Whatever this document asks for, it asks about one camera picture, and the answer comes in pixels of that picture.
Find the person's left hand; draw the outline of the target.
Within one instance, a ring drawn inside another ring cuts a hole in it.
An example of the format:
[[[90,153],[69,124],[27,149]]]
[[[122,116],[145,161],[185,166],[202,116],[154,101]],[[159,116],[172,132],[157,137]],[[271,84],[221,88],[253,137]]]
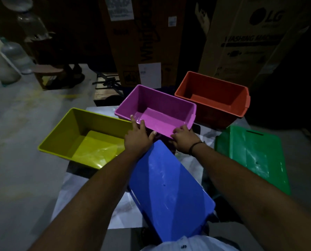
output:
[[[125,150],[140,158],[153,144],[153,141],[149,141],[148,137],[145,122],[141,120],[140,124],[137,124],[137,130],[129,130],[125,135]]]

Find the person's right hand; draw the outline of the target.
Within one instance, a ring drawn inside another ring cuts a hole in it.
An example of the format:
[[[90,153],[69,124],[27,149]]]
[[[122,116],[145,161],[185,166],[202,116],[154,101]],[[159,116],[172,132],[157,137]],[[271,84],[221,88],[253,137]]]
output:
[[[171,135],[170,137],[173,139],[172,144],[176,150],[187,155],[191,145],[201,141],[192,129],[190,129],[190,133],[182,132],[177,135]]]

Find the purple plastic bin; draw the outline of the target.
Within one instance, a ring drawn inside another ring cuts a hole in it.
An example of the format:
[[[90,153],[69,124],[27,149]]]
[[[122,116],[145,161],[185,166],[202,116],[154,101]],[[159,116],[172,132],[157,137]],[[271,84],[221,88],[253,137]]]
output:
[[[186,125],[191,129],[196,110],[195,103],[137,85],[114,113],[126,120],[133,115],[137,123],[144,120],[147,128],[171,139],[175,128]]]

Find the person's left forearm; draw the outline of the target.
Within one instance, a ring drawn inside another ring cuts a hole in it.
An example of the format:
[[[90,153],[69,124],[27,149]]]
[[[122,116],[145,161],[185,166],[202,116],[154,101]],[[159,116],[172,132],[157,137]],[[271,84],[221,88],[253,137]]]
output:
[[[126,148],[98,170],[28,251],[100,251],[112,214],[148,148]]]

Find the person's right forearm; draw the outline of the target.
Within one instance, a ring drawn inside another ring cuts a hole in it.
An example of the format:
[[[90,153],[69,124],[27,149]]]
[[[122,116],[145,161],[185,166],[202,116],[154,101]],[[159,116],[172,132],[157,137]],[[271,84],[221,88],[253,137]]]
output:
[[[304,207],[204,143],[193,156],[265,251],[311,251],[311,213]]]

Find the black wrist band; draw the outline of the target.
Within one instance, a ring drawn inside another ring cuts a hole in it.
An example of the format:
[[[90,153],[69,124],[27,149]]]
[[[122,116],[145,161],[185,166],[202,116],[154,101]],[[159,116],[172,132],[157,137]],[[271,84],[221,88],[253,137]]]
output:
[[[196,143],[192,144],[191,147],[189,148],[188,154],[189,154],[190,156],[193,156],[193,149],[194,149],[194,147],[195,147],[197,144],[201,144],[201,143],[205,143],[205,142],[204,142],[204,141],[199,141],[199,142],[196,142]]]

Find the orange plastic bin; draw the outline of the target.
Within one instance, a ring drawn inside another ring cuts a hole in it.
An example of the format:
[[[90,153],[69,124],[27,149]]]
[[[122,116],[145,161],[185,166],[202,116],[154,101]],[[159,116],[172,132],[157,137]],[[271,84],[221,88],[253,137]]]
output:
[[[174,95],[195,103],[195,122],[214,130],[224,130],[243,118],[251,101],[247,87],[192,71]]]

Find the yellow plastic bin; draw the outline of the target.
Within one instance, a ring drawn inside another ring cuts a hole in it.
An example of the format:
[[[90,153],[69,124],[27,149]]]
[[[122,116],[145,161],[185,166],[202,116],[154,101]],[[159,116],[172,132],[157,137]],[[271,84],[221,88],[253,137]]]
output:
[[[100,169],[124,151],[130,121],[71,108],[38,150]]]

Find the blue plastic bin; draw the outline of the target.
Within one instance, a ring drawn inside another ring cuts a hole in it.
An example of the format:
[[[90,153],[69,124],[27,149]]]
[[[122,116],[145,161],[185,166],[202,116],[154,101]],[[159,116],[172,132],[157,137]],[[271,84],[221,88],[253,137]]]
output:
[[[137,162],[128,190],[160,242],[201,235],[215,202],[158,140]]]

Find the green plastic bin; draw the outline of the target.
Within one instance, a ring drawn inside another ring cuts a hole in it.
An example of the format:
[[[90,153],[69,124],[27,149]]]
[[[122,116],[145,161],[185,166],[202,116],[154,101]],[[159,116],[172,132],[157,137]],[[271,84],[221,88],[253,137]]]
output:
[[[231,125],[216,136],[214,149],[291,195],[278,136]]]

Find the tall brown cardboard box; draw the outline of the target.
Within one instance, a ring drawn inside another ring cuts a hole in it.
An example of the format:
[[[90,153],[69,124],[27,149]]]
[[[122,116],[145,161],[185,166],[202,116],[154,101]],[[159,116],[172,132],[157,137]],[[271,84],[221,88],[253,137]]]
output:
[[[98,0],[120,83],[173,87],[187,0]]]

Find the small open cardboard box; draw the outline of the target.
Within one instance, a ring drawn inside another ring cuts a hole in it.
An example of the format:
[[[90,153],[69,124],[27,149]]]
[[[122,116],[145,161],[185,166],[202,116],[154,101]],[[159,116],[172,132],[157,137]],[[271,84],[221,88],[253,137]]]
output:
[[[36,64],[32,71],[43,90],[70,89],[85,79],[79,64]]]

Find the person's white shirt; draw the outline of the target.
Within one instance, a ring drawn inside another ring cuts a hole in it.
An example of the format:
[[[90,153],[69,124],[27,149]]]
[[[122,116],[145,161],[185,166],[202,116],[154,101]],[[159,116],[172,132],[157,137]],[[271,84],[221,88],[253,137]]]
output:
[[[226,244],[216,238],[196,235],[182,237],[177,241],[163,242],[159,245],[148,245],[140,251],[240,251],[232,245]]]

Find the large cardboard appliance box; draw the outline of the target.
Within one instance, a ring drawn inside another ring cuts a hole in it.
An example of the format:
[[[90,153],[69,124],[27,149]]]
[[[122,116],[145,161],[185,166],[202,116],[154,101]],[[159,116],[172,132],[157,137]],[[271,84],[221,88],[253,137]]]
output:
[[[248,88],[311,21],[311,0],[216,0],[198,73]]]

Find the clear water jug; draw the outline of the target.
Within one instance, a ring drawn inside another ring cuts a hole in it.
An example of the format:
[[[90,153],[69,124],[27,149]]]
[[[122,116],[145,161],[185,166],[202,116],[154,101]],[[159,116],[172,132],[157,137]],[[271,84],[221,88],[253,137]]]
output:
[[[3,5],[15,12],[27,12],[32,9],[33,1],[32,0],[1,0]]]
[[[18,82],[21,75],[7,62],[0,53],[0,82],[7,86]]]
[[[30,11],[17,13],[17,22],[31,41],[51,39],[47,28],[36,14]]]
[[[35,64],[23,47],[16,42],[8,41],[4,37],[0,37],[0,40],[3,43],[1,52],[11,61],[19,72],[22,75],[33,74]]]

